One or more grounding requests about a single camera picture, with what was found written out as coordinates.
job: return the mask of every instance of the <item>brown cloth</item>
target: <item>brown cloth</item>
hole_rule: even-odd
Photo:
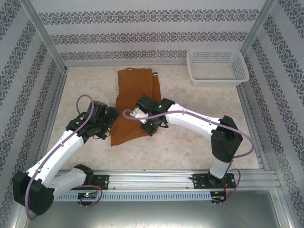
[[[116,108],[121,112],[111,128],[111,145],[119,145],[128,140],[147,136],[140,127],[142,122],[128,120],[122,112],[125,109],[135,109],[137,101],[146,94],[153,100],[161,101],[161,90],[158,74],[151,69],[134,69],[118,71],[119,95],[116,99]]]

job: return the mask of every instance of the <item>white laundry basket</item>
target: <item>white laundry basket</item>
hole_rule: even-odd
[[[187,65],[193,86],[237,86],[249,80],[244,58],[237,50],[189,50]]]

